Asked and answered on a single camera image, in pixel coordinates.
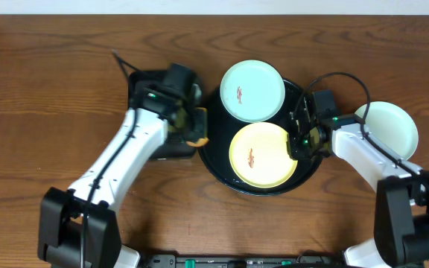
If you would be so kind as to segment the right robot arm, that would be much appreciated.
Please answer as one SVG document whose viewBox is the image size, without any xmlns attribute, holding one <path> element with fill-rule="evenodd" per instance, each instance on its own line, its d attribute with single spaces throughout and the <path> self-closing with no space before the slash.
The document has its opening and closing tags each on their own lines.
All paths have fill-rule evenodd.
<svg viewBox="0 0 429 268">
<path fill-rule="evenodd" d="M 350 267 L 408 267 L 429 261 L 429 170 L 403 160 L 357 115 L 341 115 L 333 97 L 300 97 L 290 114 L 294 159 L 336 156 L 376 193 L 374 235 L 343 253 Z"/>
</svg>

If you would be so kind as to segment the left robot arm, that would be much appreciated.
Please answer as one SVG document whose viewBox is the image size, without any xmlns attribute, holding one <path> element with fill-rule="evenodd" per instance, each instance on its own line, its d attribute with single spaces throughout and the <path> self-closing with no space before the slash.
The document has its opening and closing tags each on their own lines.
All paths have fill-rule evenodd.
<svg viewBox="0 0 429 268">
<path fill-rule="evenodd" d="M 190 147 L 207 142 L 207 111 L 196 82 L 135 84 L 124 121 L 95 163 L 68 189 L 51 187 L 40 203 L 37 256 L 53 267 L 137 267 L 117 217 L 150 157 L 175 134 Z"/>
</svg>

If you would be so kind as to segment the green and orange sponge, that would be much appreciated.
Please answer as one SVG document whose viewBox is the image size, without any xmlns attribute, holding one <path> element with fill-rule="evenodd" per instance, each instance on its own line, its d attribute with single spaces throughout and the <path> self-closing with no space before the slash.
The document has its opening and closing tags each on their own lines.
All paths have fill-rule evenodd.
<svg viewBox="0 0 429 268">
<path fill-rule="evenodd" d="M 185 143 L 190 147 L 202 147 L 208 141 L 208 112 L 206 108 L 196 107 L 188 117 L 189 125 L 185 132 Z"/>
</svg>

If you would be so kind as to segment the light blue plate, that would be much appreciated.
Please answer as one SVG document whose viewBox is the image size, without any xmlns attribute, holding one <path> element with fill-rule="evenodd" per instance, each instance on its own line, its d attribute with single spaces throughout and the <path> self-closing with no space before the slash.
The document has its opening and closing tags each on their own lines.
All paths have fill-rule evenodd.
<svg viewBox="0 0 429 268">
<path fill-rule="evenodd" d="M 370 132 L 383 144 L 408 160 L 419 143 L 415 122 L 401 107 L 384 101 L 371 102 L 366 117 Z"/>
<path fill-rule="evenodd" d="M 226 111 L 247 123 L 271 119 L 282 108 L 285 95 L 280 73 L 260 60 L 234 64 L 220 84 L 220 99 Z"/>
</svg>

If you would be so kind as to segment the yellow plate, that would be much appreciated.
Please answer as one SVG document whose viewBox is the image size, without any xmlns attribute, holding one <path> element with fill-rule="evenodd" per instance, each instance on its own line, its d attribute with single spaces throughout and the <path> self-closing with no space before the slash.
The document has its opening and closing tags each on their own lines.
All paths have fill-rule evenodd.
<svg viewBox="0 0 429 268">
<path fill-rule="evenodd" d="M 257 188 L 286 182 L 297 168 L 287 148 L 288 133 L 278 125 L 259 122 L 241 128 L 229 145 L 229 163 L 241 181 Z"/>
</svg>

